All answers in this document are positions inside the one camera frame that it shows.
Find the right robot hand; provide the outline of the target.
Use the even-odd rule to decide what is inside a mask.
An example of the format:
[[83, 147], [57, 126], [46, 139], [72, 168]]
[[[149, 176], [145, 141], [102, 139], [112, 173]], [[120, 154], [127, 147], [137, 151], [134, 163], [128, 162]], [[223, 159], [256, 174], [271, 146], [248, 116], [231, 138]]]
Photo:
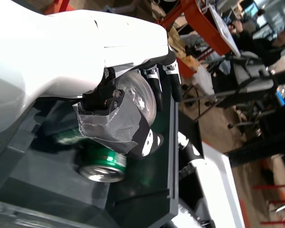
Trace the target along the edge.
[[203, 152], [181, 132], [178, 132], [178, 146], [180, 198], [193, 208], [205, 196], [197, 168], [206, 165], [206, 161]]

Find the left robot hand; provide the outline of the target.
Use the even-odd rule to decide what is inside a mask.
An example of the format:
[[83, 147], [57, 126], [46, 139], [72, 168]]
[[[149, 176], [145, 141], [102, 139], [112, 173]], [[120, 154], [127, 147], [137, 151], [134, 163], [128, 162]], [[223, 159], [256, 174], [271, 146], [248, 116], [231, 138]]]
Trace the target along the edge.
[[73, 98], [84, 137], [146, 157], [163, 137], [125, 94], [95, 93], [105, 69], [123, 76], [150, 63], [168, 66], [171, 54], [165, 29], [148, 21], [84, 9], [42, 15], [0, 0], [0, 133], [39, 97]]

